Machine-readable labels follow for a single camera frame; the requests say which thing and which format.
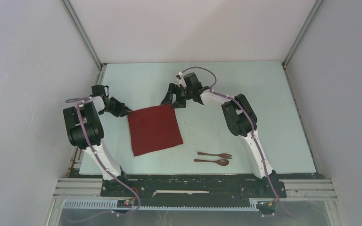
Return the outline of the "red cloth napkin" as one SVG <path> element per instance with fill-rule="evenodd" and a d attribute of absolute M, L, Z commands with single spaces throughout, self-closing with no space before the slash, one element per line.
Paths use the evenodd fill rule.
<path fill-rule="evenodd" d="M 127 116 L 135 157 L 183 144 L 170 104 L 139 109 Z"/>

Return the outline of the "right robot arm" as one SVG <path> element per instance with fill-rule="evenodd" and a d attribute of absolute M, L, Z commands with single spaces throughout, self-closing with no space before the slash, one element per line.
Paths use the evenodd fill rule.
<path fill-rule="evenodd" d="M 170 104 L 172 108 L 185 108 L 188 100 L 201 105 L 214 104 L 222 109 L 230 133 L 240 139 L 253 161 L 253 174 L 262 180 L 255 184 L 255 190 L 262 197 L 274 191 L 274 184 L 266 178 L 275 175 L 258 137 L 257 116 L 243 94 L 228 96 L 203 86 L 195 73 L 176 75 L 177 84 L 170 83 L 161 105 Z"/>

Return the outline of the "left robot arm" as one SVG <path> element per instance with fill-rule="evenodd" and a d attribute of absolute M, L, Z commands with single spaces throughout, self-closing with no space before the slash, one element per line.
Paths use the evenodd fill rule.
<path fill-rule="evenodd" d="M 85 151 L 95 161 L 104 180 L 115 180 L 112 190 L 119 196 L 125 196 L 129 193 L 130 183 L 104 143 L 105 133 L 100 116 L 109 113 L 117 118 L 125 117 L 132 113 L 132 109 L 111 96 L 108 85 L 94 85 L 91 91 L 88 97 L 65 101 L 73 104 L 63 109 L 67 137 L 72 146 Z"/>

